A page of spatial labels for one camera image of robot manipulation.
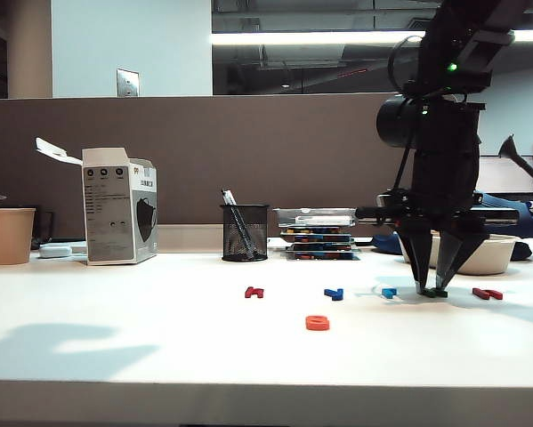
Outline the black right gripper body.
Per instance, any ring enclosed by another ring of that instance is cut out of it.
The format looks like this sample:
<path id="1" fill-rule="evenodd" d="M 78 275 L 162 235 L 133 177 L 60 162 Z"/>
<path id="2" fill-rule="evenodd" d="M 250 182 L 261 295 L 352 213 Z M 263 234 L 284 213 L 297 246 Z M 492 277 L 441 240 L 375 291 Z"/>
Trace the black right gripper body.
<path id="1" fill-rule="evenodd" d="M 482 207 L 474 192 L 479 176 L 478 123 L 483 104 L 384 104 L 376 117 L 380 139 L 402 148 L 393 186 L 376 206 L 360 206 L 359 222 L 399 227 L 423 220 L 441 230 L 458 221 L 515 225 L 517 210 Z"/>

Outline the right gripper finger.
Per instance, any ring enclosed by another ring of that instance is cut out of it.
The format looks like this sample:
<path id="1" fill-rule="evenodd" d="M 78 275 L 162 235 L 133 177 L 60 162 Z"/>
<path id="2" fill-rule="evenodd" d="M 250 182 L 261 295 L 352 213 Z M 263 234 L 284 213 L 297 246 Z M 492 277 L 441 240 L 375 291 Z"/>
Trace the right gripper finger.
<path id="1" fill-rule="evenodd" d="M 407 225 L 398 228 L 400 241 L 405 249 L 415 280 L 416 292 L 426 294 L 429 262 L 432 250 L 432 234 L 428 225 Z"/>
<path id="2" fill-rule="evenodd" d="M 451 279 L 482 243 L 481 232 L 440 233 L 435 290 L 444 292 Z"/>

